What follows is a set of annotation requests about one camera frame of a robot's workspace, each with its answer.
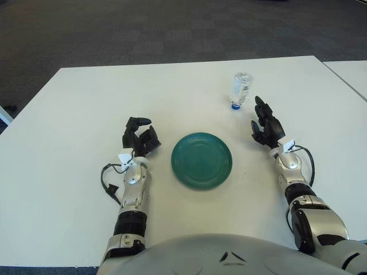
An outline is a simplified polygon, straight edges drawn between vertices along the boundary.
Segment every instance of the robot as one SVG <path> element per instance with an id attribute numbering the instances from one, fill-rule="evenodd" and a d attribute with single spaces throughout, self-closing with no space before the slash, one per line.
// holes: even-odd
<path id="1" fill-rule="evenodd" d="M 121 164 L 108 164 L 101 173 L 106 192 L 120 205 L 114 235 L 108 241 L 98 275 L 115 274 L 367 274 L 367 246 L 349 239 L 341 218 L 312 190 L 314 163 L 310 152 L 295 145 L 261 98 L 255 97 L 260 127 L 251 121 L 252 137 L 269 146 L 279 173 L 279 186 L 288 202 L 290 226 L 298 251 L 261 239 L 229 234 L 201 234 L 171 239 L 146 249 L 149 162 L 146 154 L 160 142 L 152 126 L 137 137 L 149 119 L 131 117 L 123 135 Z M 302 175 L 295 148 L 310 156 L 310 182 Z M 121 166 L 125 191 L 103 182 L 103 172 Z"/>

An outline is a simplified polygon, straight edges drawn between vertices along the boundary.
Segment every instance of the black joint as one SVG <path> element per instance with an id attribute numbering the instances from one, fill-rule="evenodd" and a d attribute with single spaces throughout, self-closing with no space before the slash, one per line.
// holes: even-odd
<path id="1" fill-rule="evenodd" d="M 145 250 L 145 245 L 139 240 L 135 240 L 132 247 L 114 248 L 111 249 L 105 256 L 104 260 L 108 258 L 132 256 Z"/>
<path id="2" fill-rule="evenodd" d="M 290 204 L 295 198 L 299 196 L 311 195 L 316 196 L 311 187 L 304 183 L 293 183 L 286 188 L 284 193 L 287 198 L 288 204 Z"/>
<path id="3" fill-rule="evenodd" d="M 306 215 L 300 209 L 292 212 L 294 242 L 299 251 L 311 254 L 315 251 L 311 227 Z"/>
<path id="4" fill-rule="evenodd" d="M 294 201 L 292 206 L 292 211 L 296 211 L 298 209 L 320 209 L 320 210 L 330 210 L 326 205 L 301 205 L 299 201 Z"/>
<path id="5" fill-rule="evenodd" d="M 115 186 L 113 184 L 109 184 L 108 188 L 106 190 L 106 193 L 110 196 L 115 195 L 118 188 L 119 188 L 118 186 Z"/>
<path id="6" fill-rule="evenodd" d="M 317 239 L 321 245 L 335 245 L 340 241 L 344 241 L 345 239 L 338 235 L 330 235 L 330 234 L 322 234 L 317 236 Z"/>
<path id="7" fill-rule="evenodd" d="M 122 212 L 116 222 L 114 235 L 136 234 L 145 236 L 147 215 L 140 211 Z"/>

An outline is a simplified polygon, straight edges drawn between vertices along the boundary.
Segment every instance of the gray carpet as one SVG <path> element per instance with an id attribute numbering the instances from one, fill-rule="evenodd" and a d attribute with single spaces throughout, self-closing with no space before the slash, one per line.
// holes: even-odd
<path id="1" fill-rule="evenodd" d="M 365 5 L 355 0 L 0 4 L 0 105 L 16 105 L 13 116 L 61 67 L 304 55 L 367 60 Z M 94 274 L 95 269 L 0 268 L 0 274 L 42 272 Z"/>

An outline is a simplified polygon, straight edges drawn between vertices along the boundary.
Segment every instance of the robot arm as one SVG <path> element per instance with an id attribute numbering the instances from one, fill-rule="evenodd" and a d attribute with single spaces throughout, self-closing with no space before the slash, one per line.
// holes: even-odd
<path id="1" fill-rule="evenodd" d="M 114 234 L 108 241 L 106 252 L 102 258 L 101 266 L 104 269 L 100 269 L 99 274 L 106 272 L 106 266 L 109 266 L 109 264 L 104 264 L 106 261 L 113 262 L 111 260 L 114 258 L 121 259 L 121 257 L 133 256 L 145 250 L 147 189 L 150 184 L 149 162 L 145 155 L 161 144 L 152 126 L 139 137 L 136 136 L 135 131 L 138 130 L 139 126 L 150 123 L 149 119 L 131 117 L 126 125 L 126 131 L 123 135 L 124 149 L 119 154 L 123 170 L 120 174 L 124 174 L 125 190 L 122 200 L 119 201 L 115 196 L 117 186 L 110 184 L 106 189 L 110 196 L 116 198 L 120 204 L 120 210 Z"/>
<path id="2" fill-rule="evenodd" d="M 255 101 L 255 111 L 264 131 L 260 131 L 255 121 L 251 121 L 252 137 L 272 149 L 270 155 L 276 159 L 279 184 L 289 205 L 297 248 L 348 272 L 365 272 L 367 246 L 349 240 L 341 218 L 313 192 L 313 178 L 309 184 L 302 175 L 302 161 L 292 151 L 294 140 L 286 137 L 269 105 L 257 96 Z"/>

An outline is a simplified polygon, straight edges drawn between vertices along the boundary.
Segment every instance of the black cable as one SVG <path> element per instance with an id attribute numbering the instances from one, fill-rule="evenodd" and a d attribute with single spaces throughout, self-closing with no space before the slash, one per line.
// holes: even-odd
<path id="1" fill-rule="evenodd" d="M 314 162 L 314 158 L 312 157 L 311 152 L 306 147 L 303 147 L 303 146 L 300 146 L 300 145 L 296 145 L 296 147 L 298 147 L 299 149 L 297 149 L 295 151 L 304 150 L 310 158 L 312 173 L 311 173 L 311 179 L 310 179 L 309 185 L 310 185 L 310 187 L 312 187 L 312 185 L 314 184 L 314 180 L 315 180 L 315 162 Z"/>
<path id="2" fill-rule="evenodd" d="M 288 224 L 289 229 L 290 229 L 290 230 L 292 231 L 292 233 L 293 233 L 292 227 L 291 227 L 291 225 L 289 224 L 288 215 L 289 215 L 289 208 L 288 208 L 288 210 L 287 210 L 287 212 L 286 212 L 286 220 L 287 220 L 287 224 Z"/>
<path id="3" fill-rule="evenodd" d="M 134 158 L 134 150 L 131 152 L 131 159 L 129 159 L 127 163 L 129 163 L 130 161 L 132 161 L 132 159 Z M 115 186 L 113 184 L 109 184 L 108 187 L 107 185 L 104 183 L 104 180 L 103 180 L 103 174 L 104 172 L 109 169 L 110 167 L 112 167 L 118 174 L 123 174 L 127 171 L 128 167 L 126 167 L 126 169 L 124 171 L 121 171 L 119 172 L 115 166 L 119 166 L 121 167 L 121 164 L 117 164 L 117 163 L 108 163 L 106 166 L 104 166 L 102 168 L 102 171 L 101 171 L 101 184 L 102 184 L 102 187 L 104 189 L 104 191 L 115 201 L 117 202 L 119 205 L 121 205 L 119 199 L 116 197 L 115 193 L 118 189 L 118 186 Z"/>
<path id="4" fill-rule="evenodd" d="M 115 166 L 119 166 L 119 167 L 121 167 L 121 164 L 111 164 L 111 166 L 112 166 L 112 168 L 116 171 L 116 173 L 118 173 L 118 174 L 123 174 L 123 173 L 125 173 L 126 172 L 126 170 L 127 170 L 127 168 L 124 170 L 124 171 L 122 171 L 122 172 L 119 172 L 119 171 L 117 171 L 117 169 L 115 168 Z"/>
<path id="5" fill-rule="evenodd" d="M 114 199 L 115 202 L 117 202 L 119 205 L 121 205 L 119 199 L 116 197 L 116 195 L 114 193 L 112 193 L 111 189 L 109 189 L 106 184 L 104 183 L 103 181 L 103 174 L 105 172 L 105 170 L 107 170 L 108 168 L 110 168 L 112 166 L 111 163 L 108 163 L 106 166 L 104 166 L 102 168 L 102 171 L 101 171 L 101 184 L 102 184 L 102 187 L 104 189 L 104 191 L 112 198 Z"/>

